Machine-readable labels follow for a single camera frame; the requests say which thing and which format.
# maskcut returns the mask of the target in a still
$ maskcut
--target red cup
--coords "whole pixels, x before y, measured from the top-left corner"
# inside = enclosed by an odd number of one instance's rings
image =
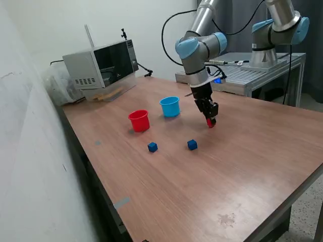
[[[129,114],[128,119],[131,120],[133,130],[135,132],[144,132],[149,129],[149,119],[147,110],[137,110]]]

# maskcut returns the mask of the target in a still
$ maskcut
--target blue cup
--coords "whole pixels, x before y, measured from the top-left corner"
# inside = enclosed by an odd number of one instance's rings
[[[179,101],[179,97],[166,97],[159,102],[165,117],[176,117],[180,114]]]

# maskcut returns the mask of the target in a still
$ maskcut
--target plastic cup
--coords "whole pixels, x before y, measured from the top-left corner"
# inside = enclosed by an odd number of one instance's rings
[[[130,119],[135,132],[144,132],[150,127],[147,110],[142,109],[134,111],[129,114],[128,119]]]
[[[166,97],[159,102],[165,117],[176,117],[180,114],[179,101],[179,97]]]

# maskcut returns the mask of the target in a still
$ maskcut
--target blue light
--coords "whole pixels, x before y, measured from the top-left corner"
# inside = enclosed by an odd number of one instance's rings
[[[221,83],[221,79],[220,79],[220,77],[219,78],[216,78],[215,80],[214,80],[214,83]]]

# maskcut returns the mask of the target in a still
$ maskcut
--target blue cube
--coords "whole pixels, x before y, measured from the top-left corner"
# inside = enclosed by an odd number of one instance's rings
[[[187,142],[187,146],[190,150],[195,150],[197,149],[197,143],[195,140],[190,140]]]
[[[154,143],[154,142],[151,142],[149,145],[148,145],[148,150],[150,152],[155,152],[156,150],[158,150],[158,147],[157,147],[157,144]]]

